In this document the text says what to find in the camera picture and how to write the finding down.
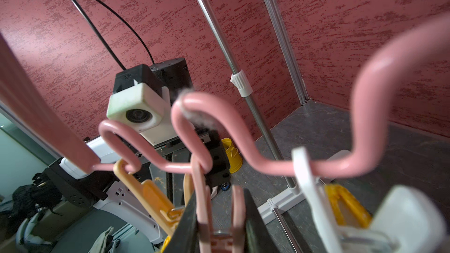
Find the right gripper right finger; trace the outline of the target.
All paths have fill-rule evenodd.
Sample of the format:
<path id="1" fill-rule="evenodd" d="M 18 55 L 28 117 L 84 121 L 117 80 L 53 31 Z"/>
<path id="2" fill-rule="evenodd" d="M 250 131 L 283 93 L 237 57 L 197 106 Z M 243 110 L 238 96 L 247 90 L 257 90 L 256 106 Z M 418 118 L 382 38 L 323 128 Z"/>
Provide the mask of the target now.
<path id="1" fill-rule="evenodd" d="M 246 207 L 245 221 L 245 253 L 278 253 L 280 252 L 271 238 L 263 222 L 253 197 L 248 189 L 244 189 Z"/>

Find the pink clip hanger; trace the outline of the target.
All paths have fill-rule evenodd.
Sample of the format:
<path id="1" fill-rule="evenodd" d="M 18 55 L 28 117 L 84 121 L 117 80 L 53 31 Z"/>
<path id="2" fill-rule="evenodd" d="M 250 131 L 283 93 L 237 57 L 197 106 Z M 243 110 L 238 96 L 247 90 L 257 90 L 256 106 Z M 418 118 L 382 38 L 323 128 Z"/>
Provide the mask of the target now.
<path id="1" fill-rule="evenodd" d="M 450 16 L 443 14 L 390 41 L 365 64 L 352 91 L 353 145 L 350 155 L 337 160 L 310 160 L 313 175 L 353 178 L 376 168 L 382 160 L 390 107 L 402 78 L 413 68 L 450 53 Z M 1 102 L 33 133 L 83 172 L 111 171 L 100 158 L 48 107 L 5 41 L 1 42 Z M 271 176 L 295 177 L 293 160 L 270 160 L 256 149 L 236 109 L 203 92 L 182 94 L 174 103 L 171 121 L 179 138 L 208 172 L 212 157 L 191 119 L 198 113 L 213 117 L 235 140 L 248 163 Z"/>

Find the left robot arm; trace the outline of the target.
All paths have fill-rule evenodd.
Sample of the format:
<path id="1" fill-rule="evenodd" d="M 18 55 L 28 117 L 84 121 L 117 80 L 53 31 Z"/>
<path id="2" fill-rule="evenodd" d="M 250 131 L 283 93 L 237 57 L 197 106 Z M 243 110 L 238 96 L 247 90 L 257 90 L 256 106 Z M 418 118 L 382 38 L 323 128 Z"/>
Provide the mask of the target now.
<path id="1" fill-rule="evenodd" d="M 116 75 L 114 93 L 120 93 L 132 83 L 146 83 L 159 95 L 167 87 L 170 102 L 173 103 L 177 93 L 193 86 L 186 60 L 182 57 L 147 66 L 135 66 Z M 206 175 L 206 183 L 215 192 L 218 187 L 228 190 L 230 187 L 230 164 L 217 131 L 198 128 L 196 132 L 206 144 L 213 158 L 213 169 Z M 73 205 L 81 208 L 93 206 L 116 215 L 122 220 L 137 226 L 149 240 L 158 245 L 166 234 L 154 219 L 128 195 L 124 185 L 112 172 L 82 172 L 68 159 L 62 158 L 49 165 L 44 174 L 56 185 L 63 196 Z"/>

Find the clothes rack with steel bars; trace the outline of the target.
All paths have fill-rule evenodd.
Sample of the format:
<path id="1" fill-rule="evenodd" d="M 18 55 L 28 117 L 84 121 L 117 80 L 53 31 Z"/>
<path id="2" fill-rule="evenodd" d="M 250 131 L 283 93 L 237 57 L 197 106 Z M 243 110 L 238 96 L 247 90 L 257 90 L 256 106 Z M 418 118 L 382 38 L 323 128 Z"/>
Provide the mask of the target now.
<path id="1" fill-rule="evenodd" d="M 209 0 L 197 0 L 197 2 L 207 20 L 207 23 L 209 24 L 214 34 L 214 37 L 219 43 L 219 46 L 226 58 L 227 63 L 230 66 L 230 69 L 232 71 L 230 81 L 233 83 L 236 89 L 238 89 L 241 97 L 246 101 L 254 117 L 254 120 L 256 121 L 257 126 L 260 132 L 262 133 L 264 140 L 268 144 L 268 147 L 270 148 L 270 151 L 274 156 L 274 158 L 276 160 L 284 160 L 272 133 L 268 129 L 268 126 L 266 125 L 266 122 L 264 121 L 259 111 L 259 108 L 253 99 L 252 96 L 253 89 L 251 87 L 251 84 L 245 72 L 240 69 Z M 283 210 L 287 212 L 287 210 L 296 206 L 297 204 L 302 202 L 305 198 L 304 195 L 301 193 L 300 188 L 294 182 L 293 178 L 286 177 L 285 181 L 287 183 L 287 189 L 281 192 L 280 194 L 276 195 L 275 197 L 270 198 L 267 203 L 259 207 L 259 210 L 262 211 L 261 215 L 266 224 L 273 221 L 274 219 L 278 220 L 282 229 L 285 232 L 285 235 L 287 236 L 288 241 L 291 243 L 293 250 L 296 253 L 301 253 L 303 252 L 303 250 L 301 249 L 298 241 L 295 239 L 293 232 L 288 227 L 286 220 L 283 218 L 281 209 L 279 207 L 276 207 L 275 203 L 283 202 L 286 205 L 285 208 L 283 208 Z"/>

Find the yellow clothespin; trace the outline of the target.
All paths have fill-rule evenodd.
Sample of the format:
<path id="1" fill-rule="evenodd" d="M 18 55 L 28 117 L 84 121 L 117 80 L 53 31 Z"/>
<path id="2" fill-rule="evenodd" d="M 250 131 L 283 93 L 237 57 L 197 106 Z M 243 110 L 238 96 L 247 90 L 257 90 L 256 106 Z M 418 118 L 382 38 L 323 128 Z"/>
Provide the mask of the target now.
<path id="1" fill-rule="evenodd" d="M 145 180 L 140 183 L 132 174 L 125 170 L 127 162 L 120 159 L 114 164 L 113 172 L 132 194 L 138 199 L 150 216 L 162 227 L 168 238 L 164 241 L 166 248 L 174 235 L 180 220 L 185 212 L 185 208 L 194 193 L 193 180 L 190 174 L 191 164 L 175 163 L 169 164 L 175 171 L 184 175 L 184 206 L 175 207 L 165 194 L 158 188 L 152 180 Z"/>

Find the yellow cup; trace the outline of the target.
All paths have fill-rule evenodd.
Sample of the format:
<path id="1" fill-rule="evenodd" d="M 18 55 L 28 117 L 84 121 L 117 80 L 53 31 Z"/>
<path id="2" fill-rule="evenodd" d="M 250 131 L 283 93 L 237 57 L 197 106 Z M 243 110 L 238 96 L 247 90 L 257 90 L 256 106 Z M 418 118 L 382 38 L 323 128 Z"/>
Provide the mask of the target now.
<path id="1" fill-rule="evenodd" d="M 236 173 L 243 165 L 243 159 L 239 154 L 239 150 L 234 146 L 233 141 L 230 138 L 224 138 L 221 140 L 225 149 L 227 158 L 230 164 L 230 173 Z"/>

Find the blue object behind calculator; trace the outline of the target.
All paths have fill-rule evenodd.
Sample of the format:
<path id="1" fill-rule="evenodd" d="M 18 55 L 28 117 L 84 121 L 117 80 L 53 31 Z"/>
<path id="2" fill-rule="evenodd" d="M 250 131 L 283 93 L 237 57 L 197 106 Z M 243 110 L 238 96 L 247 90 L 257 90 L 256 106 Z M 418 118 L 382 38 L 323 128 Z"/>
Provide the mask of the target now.
<path id="1" fill-rule="evenodd" d="M 225 183 L 223 183 L 223 184 L 221 184 L 220 185 L 220 189 L 223 191 L 223 192 L 226 192 L 226 191 L 228 191 L 230 188 L 231 188 L 231 183 L 230 182 L 225 182 Z"/>

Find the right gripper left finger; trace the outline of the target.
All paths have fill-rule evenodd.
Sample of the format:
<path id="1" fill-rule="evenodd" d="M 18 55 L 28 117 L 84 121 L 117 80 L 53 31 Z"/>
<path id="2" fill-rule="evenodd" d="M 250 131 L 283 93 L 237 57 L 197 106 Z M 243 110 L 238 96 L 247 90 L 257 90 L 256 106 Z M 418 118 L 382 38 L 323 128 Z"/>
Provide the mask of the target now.
<path id="1" fill-rule="evenodd" d="M 199 227 L 196 215 L 196 195 L 192 194 L 164 253 L 198 253 Z"/>

